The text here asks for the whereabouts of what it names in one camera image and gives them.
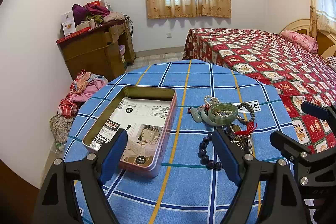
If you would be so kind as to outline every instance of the metal tin box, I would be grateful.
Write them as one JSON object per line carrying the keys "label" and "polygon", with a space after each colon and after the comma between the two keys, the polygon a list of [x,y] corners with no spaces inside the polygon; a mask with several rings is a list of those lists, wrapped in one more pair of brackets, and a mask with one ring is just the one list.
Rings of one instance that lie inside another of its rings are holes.
{"label": "metal tin box", "polygon": [[[134,159],[132,157],[129,157],[127,161],[120,160],[119,166],[122,169],[133,171],[139,175],[145,176],[145,177],[155,177],[158,175],[159,170],[161,168],[162,159],[167,147],[169,134],[168,131],[172,128],[174,117],[176,114],[176,106],[177,106],[177,95],[176,91],[174,89],[169,88],[156,88],[156,87],[146,87],[146,86],[125,86],[122,88],[122,90],[116,95],[116,97],[107,105],[105,110],[103,110],[102,114],[98,117],[96,122],[92,125],[88,133],[83,138],[83,145],[86,147],[86,149],[90,152],[95,153],[96,150],[90,147],[91,142],[96,138],[97,134],[100,132],[100,130],[104,127],[104,125],[109,121],[109,118],[111,114],[117,109],[118,106],[120,106],[120,103],[122,100],[127,97],[129,99],[143,99],[143,100],[157,100],[157,101],[170,101],[169,110],[167,113],[167,117],[164,122],[164,126],[161,129],[160,137],[156,138],[155,145],[156,149],[154,151],[153,157],[150,157],[151,162],[149,165],[143,164],[141,161],[141,157],[138,157],[137,159]],[[142,143],[141,139],[139,137],[139,142],[141,145],[144,145],[146,143]]]}

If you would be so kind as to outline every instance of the red patterned bedsheet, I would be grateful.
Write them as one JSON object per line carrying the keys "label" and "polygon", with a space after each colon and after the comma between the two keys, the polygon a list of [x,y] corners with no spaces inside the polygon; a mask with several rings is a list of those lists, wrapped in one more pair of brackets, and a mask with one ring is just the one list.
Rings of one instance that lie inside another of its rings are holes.
{"label": "red patterned bedsheet", "polygon": [[227,66],[274,86],[298,141],[313,153],[336,145],[328,124],[301,110],[305,100],[319,105],[336,101],[336,73],[319,55],[277,34],[236,29],[191,29],[184,51],[184,59]]}

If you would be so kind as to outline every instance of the wooden desk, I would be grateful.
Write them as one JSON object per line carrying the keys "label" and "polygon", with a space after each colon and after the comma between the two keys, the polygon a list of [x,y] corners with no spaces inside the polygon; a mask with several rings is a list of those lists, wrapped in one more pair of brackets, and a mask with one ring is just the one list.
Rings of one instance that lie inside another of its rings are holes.
{"label": "wooden desk", "polygon": [[72,79],[82,69],[112,81],[125,73],[119,45],[125,45],[125,61],[133,63],[135,54],[130,33],[122,20],[102,24],[59,44]]}

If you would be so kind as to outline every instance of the white paper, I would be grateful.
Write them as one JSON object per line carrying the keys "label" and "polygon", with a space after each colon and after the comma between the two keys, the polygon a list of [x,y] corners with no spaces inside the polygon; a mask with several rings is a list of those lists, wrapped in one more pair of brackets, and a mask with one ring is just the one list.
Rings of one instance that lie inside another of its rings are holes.
{"label": "white paper", "polygon": [[119,128],[127,131],[128,142],[121,160],[148,166],[154,157],[171,101],[130,99],[125,97],[91,142],[98,151]]}

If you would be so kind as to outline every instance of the striped pillow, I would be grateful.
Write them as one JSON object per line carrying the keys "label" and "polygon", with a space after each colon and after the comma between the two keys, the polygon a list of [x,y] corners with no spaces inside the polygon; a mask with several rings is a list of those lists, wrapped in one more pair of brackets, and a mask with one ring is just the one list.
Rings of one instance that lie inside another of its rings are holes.
{"label": "striped pillow", "polygon": [[327,57],[327,61],[328,61],[330,64],[336,66],[336,57],[335,57],[335,56],[329,56],[329,57]]}
{"label": "striped pillow", "polygon": [[332,64],[332,63],[328,63],[329,67],[331,67],[333,69],[333,71],[336,72],[336,67]]}

